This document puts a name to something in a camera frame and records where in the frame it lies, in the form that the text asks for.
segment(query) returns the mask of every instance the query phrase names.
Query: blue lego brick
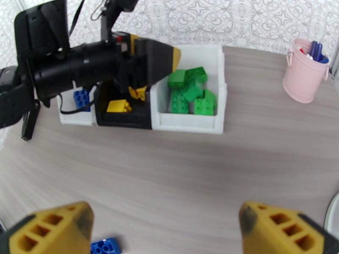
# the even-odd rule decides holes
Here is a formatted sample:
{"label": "blue lego brick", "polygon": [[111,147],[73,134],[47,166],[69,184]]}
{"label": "blue lego brick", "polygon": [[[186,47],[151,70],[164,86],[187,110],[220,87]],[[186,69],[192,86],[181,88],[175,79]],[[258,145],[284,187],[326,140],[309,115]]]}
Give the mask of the blue lego brick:
{"label": "blue lego brick", "polygon": [[[89,104],[89,94],[86,90],[75,91],[73,93],[73,98],[74,98],[75,104],[77,105],[77,109],[82,108]],[[84,112],[90,112],[90,111],[91,111],[91,108],[84,110]]]}
{"label": "blue lego brick", "polygon": [[91,244],[91,254],[121,254],[116,239],[108,238]]}

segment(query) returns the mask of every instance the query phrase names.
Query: bucket handle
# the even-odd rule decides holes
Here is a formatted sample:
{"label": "bucket handle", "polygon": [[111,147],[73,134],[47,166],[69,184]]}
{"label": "bucket handle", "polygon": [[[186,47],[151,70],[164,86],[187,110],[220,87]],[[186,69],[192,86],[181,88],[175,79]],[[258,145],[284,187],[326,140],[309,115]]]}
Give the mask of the bucket handle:
{"label": "bucket handle", "polygon": [[[289,51],[287,52],[287,55],[286,55],[286,59],[287,59],[287,65],[288,67],[291,67],[292,66],[292,60],[293,60],[293,50],[290,48]],[[326,68],[326,72],[324,74],[324,80],[327,80],[328,79],[328,74],[330,72],[330,68],[328,67],[327,65],[327,68]]]}

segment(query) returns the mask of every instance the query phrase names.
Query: green lego brick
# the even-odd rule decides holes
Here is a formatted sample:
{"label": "green lego brick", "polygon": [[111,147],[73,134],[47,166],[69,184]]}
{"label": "green lego brick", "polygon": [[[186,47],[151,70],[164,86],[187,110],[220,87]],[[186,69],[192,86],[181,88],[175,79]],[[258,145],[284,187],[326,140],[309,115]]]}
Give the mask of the green lego brick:
{"label": "green lego brick", "polygon": [[189,113],[189,104],[187,100],[177,91],[172,92],[172,113],[179,114],[188,114]]}
{"label": "green lego brick", "polygon": [[217,108],[217,96],[212,91],[205,89],[204,98],[212,101],[213,109]]}
{"label": "green lego brick", "polygon": [[185,70],[176,70],[168,77],[168,86],[170,88],[182,88],[185,86]]}
{"label": "green lego brick", "polygon": [[207,79],[207,74],[202,66],[186,71],[185,82],[196,81],[198,83],[205,83]]}
{"label": "green lego brick", "polygon": [[209,99],[196,99],[194,101],[194,114],[205,116],[214,115],[213,102]]}
{"label": "green lego brick", "polygon": [[188,85],[187,90],[183,94],[184,98],[188,102],[193,102],[197,98],[201,98],[204,95],[204,90],[201,86],[201,83],[191,82]]}

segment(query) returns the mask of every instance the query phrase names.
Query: wood grain surface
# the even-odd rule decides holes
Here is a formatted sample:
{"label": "wood grain surface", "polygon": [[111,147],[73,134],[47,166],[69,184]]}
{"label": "wood grain surface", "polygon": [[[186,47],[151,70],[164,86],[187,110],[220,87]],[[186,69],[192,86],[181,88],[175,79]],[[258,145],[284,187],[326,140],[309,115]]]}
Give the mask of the wood grain surface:
{"label": "wood grain surface", "polygon": [[21,124],[0,152],[0,219],[88,201],[93,240],[129,253],[241,253],[247,200],[302,210],[322,223],[338,190],[339,97],[324,82],[303,105],[283,90],[283,55],[225,48],[223,135],[61,125],[42,108],[33,140]]}

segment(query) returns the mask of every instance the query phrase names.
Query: pink bucket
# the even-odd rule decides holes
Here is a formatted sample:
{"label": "pink bucket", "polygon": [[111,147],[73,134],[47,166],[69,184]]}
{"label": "pink bucket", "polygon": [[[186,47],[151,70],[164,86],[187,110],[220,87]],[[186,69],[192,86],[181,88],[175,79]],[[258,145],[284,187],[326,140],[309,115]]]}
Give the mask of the pink bucket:
{"label": "pink bucket", "polygon": [[283,79],[283,87],[291,98],[300,103],[310,103],[322,82],[327,80],[329,67],[327,63],[319,63],[309,59],[300,51],[308,53],[312,42],[295,39],[287,54],[287,70]]}

